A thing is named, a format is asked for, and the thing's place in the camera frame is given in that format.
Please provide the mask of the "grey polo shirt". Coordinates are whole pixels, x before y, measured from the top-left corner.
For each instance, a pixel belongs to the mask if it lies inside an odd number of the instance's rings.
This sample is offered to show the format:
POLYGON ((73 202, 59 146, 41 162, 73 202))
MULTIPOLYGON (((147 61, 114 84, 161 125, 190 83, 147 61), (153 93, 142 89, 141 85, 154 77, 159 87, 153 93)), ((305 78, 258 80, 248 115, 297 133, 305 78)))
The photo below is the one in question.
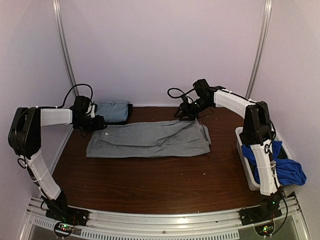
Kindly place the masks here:
POLYGON ((193 121, 137 122, 95 131, 87 158, 194 157, 211 151, 208 128, 193 121))

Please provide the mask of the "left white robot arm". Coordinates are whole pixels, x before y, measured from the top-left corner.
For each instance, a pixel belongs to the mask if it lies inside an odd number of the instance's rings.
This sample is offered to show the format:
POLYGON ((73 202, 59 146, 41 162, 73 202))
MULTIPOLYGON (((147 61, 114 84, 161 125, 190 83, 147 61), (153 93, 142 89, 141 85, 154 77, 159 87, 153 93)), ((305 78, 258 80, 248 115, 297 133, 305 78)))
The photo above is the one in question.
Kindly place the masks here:
POLYGON ((71 125, 83 132, 104 130, 105 119, 96 114, 96 105, 90 98, 77 96, 71 107, 19 107, 17 108, 8 134, 8 144, 24 163, 24 169, 42 195, 53 206, 52 213, 61 222, 72 218, 67 197, 45 164, 42 154, 42 128, 71 125))

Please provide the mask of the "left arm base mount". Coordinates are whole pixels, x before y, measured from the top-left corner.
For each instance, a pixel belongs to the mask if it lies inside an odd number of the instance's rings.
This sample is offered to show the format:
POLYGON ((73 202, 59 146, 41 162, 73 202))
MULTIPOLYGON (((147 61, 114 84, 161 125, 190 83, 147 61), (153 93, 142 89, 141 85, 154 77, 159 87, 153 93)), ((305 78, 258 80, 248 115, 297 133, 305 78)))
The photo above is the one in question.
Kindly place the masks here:
POLYGON ((74 207, 68 207, 66 213, 54 206, 48 206, 45 216, 59 222, 67 223, 73 226, 86 226, 89 217, 89 211, 74 207))

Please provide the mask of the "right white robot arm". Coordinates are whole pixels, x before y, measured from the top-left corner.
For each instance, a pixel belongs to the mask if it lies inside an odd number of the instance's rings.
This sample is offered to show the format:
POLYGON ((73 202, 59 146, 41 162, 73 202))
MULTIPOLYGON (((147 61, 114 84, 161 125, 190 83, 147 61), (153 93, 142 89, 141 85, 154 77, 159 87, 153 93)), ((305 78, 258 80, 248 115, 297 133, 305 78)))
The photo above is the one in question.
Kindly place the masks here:
POLYGON ((217 105, 227 108, 243 118, 242 132, 239 134, 243 145, 249 146, 255 157, 260 180, 262 201, 256 210, 259 220, 268 220, 275 212, 275 205, 282 199, 280 183, 273 156, 273 141, 276 130, 270 118, 268 105, 264 101, 254 101, 227 90, 223 86, 210 86, 206 79, 199 79, 192 85, 197 99, 191 100, 188 92, 178 89, 182 99, 174 114, 179 120, 195 120, 199 114, 217 105))

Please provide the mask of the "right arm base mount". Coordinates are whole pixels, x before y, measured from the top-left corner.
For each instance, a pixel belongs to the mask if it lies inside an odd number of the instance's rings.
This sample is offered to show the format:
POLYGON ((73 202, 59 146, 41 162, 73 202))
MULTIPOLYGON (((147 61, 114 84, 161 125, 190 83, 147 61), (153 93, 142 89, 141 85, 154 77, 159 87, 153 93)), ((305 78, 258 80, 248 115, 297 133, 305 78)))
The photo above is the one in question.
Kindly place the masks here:
POLYGON ((271 206, 271 209, 261 205, 252 207, 243 207, 239 211, 239 218, 243 226, 271 221, 274 218, 281 217, 282 211, 279 205, 271 206))

